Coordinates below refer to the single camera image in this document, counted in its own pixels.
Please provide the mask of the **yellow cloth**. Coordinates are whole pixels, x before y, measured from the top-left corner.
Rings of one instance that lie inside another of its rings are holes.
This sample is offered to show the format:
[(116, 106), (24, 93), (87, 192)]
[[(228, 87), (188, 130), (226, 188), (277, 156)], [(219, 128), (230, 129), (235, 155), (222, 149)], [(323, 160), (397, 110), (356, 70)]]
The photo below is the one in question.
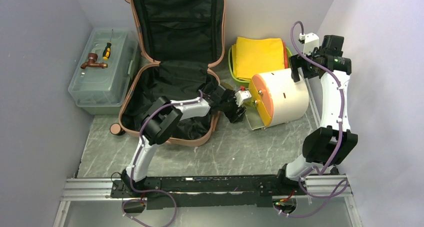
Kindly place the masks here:
[(280, 38), (250, 39), (237, 37), (234, 44), (235, 77), (249, 81), (255, 74), (283, 70), (282, 41)]

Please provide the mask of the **green plastic tray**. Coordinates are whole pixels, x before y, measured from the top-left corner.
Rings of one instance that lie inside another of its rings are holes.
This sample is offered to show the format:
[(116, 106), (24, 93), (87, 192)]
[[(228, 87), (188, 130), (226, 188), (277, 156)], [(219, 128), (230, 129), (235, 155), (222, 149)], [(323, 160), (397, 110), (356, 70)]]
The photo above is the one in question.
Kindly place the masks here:
[[(287, 56), (288, 56), (288, 64), (289, 64), (289, 68), (291, 67), (289, 59), (290, 57), (293, 55), (291, 50), (286, 46), (286, 50), (287, 50)], [(249, 87), (249, 80), (246, 79), (240, 79), (237, 78), (235, 75), (235, 68), (234, 68), (234, 63), (235, 63), (235, 52), (236, 52), (236, 45), (233, 44), (229, 50), (228, 50), (228, 68), (231, 74), (232, 79), (234, 80), (234, 82), (236, 83), (237, 86), (244, 86), (245, 88)]]

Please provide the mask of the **pink hard-shell suitcase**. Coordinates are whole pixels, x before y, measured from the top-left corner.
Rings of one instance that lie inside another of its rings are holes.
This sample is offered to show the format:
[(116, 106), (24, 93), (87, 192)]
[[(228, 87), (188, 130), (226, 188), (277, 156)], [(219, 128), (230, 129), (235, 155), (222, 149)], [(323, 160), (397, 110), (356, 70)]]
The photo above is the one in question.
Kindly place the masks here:
[(171, 101), (211, 94), (213, 71), (224, 57), (225, 0), (128, 0), (147, 64), (135, 75), (118, 122), (137, 137), (145, 112), (160, 97)]

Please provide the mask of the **cream appliance with orange rim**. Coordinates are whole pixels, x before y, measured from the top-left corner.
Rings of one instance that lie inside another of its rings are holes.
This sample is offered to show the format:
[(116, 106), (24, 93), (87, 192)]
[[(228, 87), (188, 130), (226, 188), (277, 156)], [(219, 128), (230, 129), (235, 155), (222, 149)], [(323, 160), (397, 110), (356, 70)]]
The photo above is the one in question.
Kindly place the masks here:
[(246, 118), (253, 131), (298, 120), (309, 106), (305, 80), (295, 82), (289, 68), (255, 74), (248, 90), (251, 106)]

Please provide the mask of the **red printed package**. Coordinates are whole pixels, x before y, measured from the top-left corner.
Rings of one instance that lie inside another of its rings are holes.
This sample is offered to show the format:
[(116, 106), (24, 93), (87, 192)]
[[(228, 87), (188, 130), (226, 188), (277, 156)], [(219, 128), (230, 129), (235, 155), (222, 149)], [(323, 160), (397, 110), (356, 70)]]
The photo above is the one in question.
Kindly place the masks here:
[(284, 69), (288, 69), (289, 68), (289, 60), (288, 60), (288, 52), (287, 52), (286, 43), (284, 41), (282, 41), (282, 45), (283, 45)]

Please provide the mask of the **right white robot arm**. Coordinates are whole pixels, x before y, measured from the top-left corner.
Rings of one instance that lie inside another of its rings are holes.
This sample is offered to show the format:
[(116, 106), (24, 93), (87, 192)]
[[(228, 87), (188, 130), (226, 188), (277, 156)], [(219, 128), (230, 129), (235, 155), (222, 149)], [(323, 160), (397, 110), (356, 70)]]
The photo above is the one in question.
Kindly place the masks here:
[(300, 156), (283, 167), (284, 176), (275, 181), (276, 190), (287, 195), (295, 181), (310, 170), (322, 174), (337, 166), (358, 143), (348, 118), (347, 90), (352, 74), (352, 60), (343, 56), (344, 37), (325, 35), (323, 41), (315, 33), (300, 33), (303, 51), (289, 59), (292, 78), (319, 77), (322, 88), (322, 110), (319, 127), (309, 134)]

